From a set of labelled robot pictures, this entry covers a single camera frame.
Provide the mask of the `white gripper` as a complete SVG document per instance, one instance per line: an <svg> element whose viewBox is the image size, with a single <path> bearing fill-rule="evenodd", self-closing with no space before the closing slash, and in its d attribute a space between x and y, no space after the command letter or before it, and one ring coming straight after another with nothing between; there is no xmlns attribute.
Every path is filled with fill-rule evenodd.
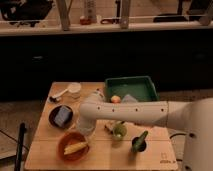
<svg viewBox="0 0 213 171"><path fill-rule="evenodd" d="M96 121L84 117L79 117L76 122L76 130L84 136L91 135L96 128Z"/></svg>

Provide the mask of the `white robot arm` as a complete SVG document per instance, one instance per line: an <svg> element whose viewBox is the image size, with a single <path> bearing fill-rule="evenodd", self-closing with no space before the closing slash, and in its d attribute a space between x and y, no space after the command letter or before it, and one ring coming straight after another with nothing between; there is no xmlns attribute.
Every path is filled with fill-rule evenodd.
<svg viewBox="0 0 213 171"><path fill-rule="evenodd" d="M193 102L151 101L113 104L98 91L79 106L77 130L89 136L98 120L159 126L186 133L182 171L213 171L213 98Z"/></svg>

